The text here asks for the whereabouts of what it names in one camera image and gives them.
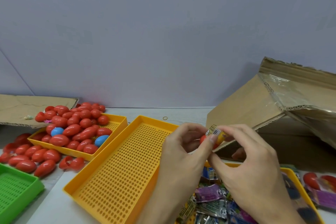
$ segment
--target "barcode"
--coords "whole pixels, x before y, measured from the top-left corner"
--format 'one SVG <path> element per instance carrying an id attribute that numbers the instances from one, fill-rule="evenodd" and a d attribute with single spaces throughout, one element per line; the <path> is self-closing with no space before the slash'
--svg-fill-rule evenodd
<path id="1" fill-rule="evenodd" d="M 219 135 L 220 132 L 221 132 L 221 131 L 220 131 L 218 128 L 216 128 L 216 129 L 213 131 L 213 134 L 214 134 L 214 135 Z"/>

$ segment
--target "green plastic tray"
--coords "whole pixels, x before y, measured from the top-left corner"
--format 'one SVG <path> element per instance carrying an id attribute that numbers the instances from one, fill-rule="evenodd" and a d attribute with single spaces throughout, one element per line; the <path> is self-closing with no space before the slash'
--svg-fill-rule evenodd
<path id="1" fill-rule="evenodd" d="M 11 223 L 44 190 L 39 178 L 0 164 L 0 222 Z"/>

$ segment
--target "white table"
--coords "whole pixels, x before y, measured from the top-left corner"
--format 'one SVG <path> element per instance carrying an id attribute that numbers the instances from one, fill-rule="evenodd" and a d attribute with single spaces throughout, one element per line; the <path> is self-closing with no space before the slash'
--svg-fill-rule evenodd
<path id="1" fill-rule="evenodd" d="M 167 122 L 178 125 L 183 122 L 205 125 L 206 116 L 210 110 L 211 108 L 109 108 L 106 113 L 126 116 L 128 122 L 132 122 L 138 115 L 144 115 L 158 120 L 163 120 L 162 118 L 166 116 Z M 30 131 L 29 128 L 4 127 L 0 130 L 0 149 L 13 141 L 18 134 Z M 55 172 L 43 179 L 45 192 L 21 214 L 15 224 L 99 224 L 62 192 L 62 188 L 75 175 L 73 171 L 63 172 L 57 168 Z M 336 223 L 336 213 L 324 210 L 319 212 L 326 224 Z"/>

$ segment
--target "perforated yellow tray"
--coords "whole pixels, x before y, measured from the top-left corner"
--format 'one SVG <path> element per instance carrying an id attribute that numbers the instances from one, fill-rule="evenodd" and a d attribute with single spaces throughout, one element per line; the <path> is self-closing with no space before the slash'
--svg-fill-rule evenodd
<path id="1" fill-rule="evenodd" d="M 106 141 L 98 148 L 98 150 L 94 154 L 88 154 L 81 151 L 76 151 L 72 149 L 68 149 L 65 147 L 55 146 L 50 143 L 45 143 L 37 140 L 33 140 L 32 137 L 34 137 L 36 134 L 43 132 L 46 130 L 46 128 L 41 128 L 36 133 L 32 134 L 30 137 L 28 137 L 28 140 L 33 145 L 40 145 L 46 149 L 55 149 L 59 151 L 60 153 L 63 153 L 65 155 L 73 156 L 76 158 L 83 157 L 85 160 L 91 161 L 95 156 L 99 154 L 113 139 L 116 138 L 117 135 L 120 134 L 120 132 L 127 127 L 127 118 L 125 116 L 119 116 L 119 115 L 113 115 L 113 114 L 106 114 L 103 113 L 103 115 L 107 116 L 109 118 L 108 124 L 104 126 L 100 126 L 102 128 L 109 128 L 113 132 L 112 134 L 106 139 Z"/>
<path id="2" fill-rule="evenodd" d="M 177 127 L 138 116 L 63 191 L 101 223 L 135 223 L 155 187 L 162 143 Z"/>

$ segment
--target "finger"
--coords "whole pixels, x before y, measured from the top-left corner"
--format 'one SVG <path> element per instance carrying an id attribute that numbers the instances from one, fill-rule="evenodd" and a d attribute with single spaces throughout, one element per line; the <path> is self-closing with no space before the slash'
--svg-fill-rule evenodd
<path id="1" fill-rule="evenodd" d="M 205 134 L 208 129 L 201 124 L 197 123 L 183 123 L 181 126 L 179 126 L 173 133 L 171 133 L 171 136 L 174 138 L 179 139 L 180 141 L 183 140 L 183 137 L 189 132 L 189 131 L 198 131 L 200 133 Z"/>
<path id="2" fill-rule="evenodd" d="M 222 180 L 225 180 L 225 177 L 230 175 L 231 167 L 225 165 L 217 154 L 212 152 L 208 157 L 208 162 Z"/>
<path id="3" fill-rule="evenodd" d="M 232 126 L 218 126 L 217 128 L 220 129 L 221 131 L 224 131 L 229 136 L 234 137 L 234 139 L 236 139 L 236 141 L 241 146 L 243 146 L 247 154 L 250 151 L 253 151 L 256 148 L 258 148 L 258 143 L 254 139 L 252 139 L 252 137 L 243 132 L 240 128 L 235 128 Z"/>
<path id="4" fill-rule="evenodd" d="M 189 153 L 189 152 L 196 150 L 199 147 L 199 145 L 200 145 L 200 141 L 194 140 L 189 143 L 183 144 L 182 147 L 187 153 Z"/>
<path id="5" fill-rule="evenodd" d="M 243 147 L 239 148 L 234 154 L 232 154 L 233 160 L 244 160 L 246 158 L 246 152 Z"/>
<path id="6" fill-rule="evenodd" d="M 182 142 L 183 144 L 189 143 L 191 141 L 200 139 L 203 135 L 204 133 L 201 133 L 200 131 L 189 131 L 182 137 Z"/>
<path id="7" fill-rule="evenodd" d="M 198 161 L 205 163 L 209 155 L 212 153 L 212 148 L 217 141 L 217 135 L 210 135 L 200 144 L 198 149 L 194 152 L 194 156 Z"/>
<path id="8" fill-rule="evenodd" d="M 267 142 L 265 142 L 265 140 L 261 136 L 259 136 L 257 132 L 255 132 L 252 128 L 250 128 L 246 124 L 236 124 L 230 126 L 241 129 L 244 133 L 248 134 L 250 137 L 252 137 L 255 141 L 257 141 L 261 145 L 265 147 L 270 147 L 270 145 Z"/>

